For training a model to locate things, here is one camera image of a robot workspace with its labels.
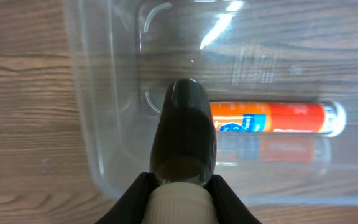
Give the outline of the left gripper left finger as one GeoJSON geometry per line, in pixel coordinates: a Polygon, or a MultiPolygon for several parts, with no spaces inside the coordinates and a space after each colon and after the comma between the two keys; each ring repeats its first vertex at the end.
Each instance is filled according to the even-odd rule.
{"type": "Polygon", "coordinates": [[[96,224],[141,224],[150,194],[157,188],[153,173],[143,172],[96,224]]]}

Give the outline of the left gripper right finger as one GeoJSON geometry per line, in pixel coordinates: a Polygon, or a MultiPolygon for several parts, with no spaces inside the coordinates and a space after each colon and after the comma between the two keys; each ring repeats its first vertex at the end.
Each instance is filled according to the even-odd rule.
{"type": "Polygon", "coordinates": [[[220,175],[205,185],[210,193],[219,224],[261,224],[220,175]]]}

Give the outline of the dark bottle white cap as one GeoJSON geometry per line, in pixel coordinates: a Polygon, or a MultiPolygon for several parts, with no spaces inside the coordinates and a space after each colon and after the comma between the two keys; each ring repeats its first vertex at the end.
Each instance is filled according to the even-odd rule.
{"type": "Polygon", "coordinates": [[[150,155],[159,186],[150,194],[143,223],[212,224],[216,209],[205,185],[216,162],[216,132],[206,90],[195,80],[166,91],[150,155]]]}

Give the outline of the orange tube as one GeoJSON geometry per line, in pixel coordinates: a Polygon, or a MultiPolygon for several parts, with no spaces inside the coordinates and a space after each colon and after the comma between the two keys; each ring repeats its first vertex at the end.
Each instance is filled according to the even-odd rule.
{"type": "Polygon", "coordinates": [[[319,103],[211,102],[218,131],[245,133],[316,133],[340,135],[346,110],[337,101],[319,103]]]}

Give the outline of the clear plastic container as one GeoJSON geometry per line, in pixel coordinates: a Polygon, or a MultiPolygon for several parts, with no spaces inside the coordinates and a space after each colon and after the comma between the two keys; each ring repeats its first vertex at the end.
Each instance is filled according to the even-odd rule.
{"type": "Polygon", "coordinates": [[[358,1],[64,1],[95,184],[148,171],[166,89],[201,84],[246,204],[358,205],[358,1]]]}

